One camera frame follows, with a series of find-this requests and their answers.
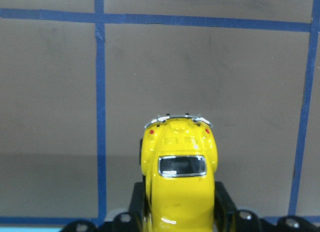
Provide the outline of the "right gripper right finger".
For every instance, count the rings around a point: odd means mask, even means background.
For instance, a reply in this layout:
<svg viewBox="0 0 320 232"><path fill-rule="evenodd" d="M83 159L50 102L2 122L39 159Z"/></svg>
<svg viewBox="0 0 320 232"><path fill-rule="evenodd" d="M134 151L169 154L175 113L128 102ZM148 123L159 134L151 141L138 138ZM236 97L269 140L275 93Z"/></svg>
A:
<svg viewBox="0 0 320 232"><path fill-rule="evenodd" d="M234 231L237 208L224 184L215 182L214 223L218 231Z"/></svg>

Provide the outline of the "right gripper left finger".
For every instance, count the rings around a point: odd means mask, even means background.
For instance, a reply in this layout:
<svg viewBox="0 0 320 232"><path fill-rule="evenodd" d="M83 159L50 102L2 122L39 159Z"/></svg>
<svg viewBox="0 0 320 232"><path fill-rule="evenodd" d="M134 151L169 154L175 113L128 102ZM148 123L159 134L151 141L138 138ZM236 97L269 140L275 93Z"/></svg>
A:
<svg viewBox="0 0 320 232"><path fill-rule="evenodd" d="M150 207L144 182L136 182L129 204L131 231L150 231Z"/></svg>

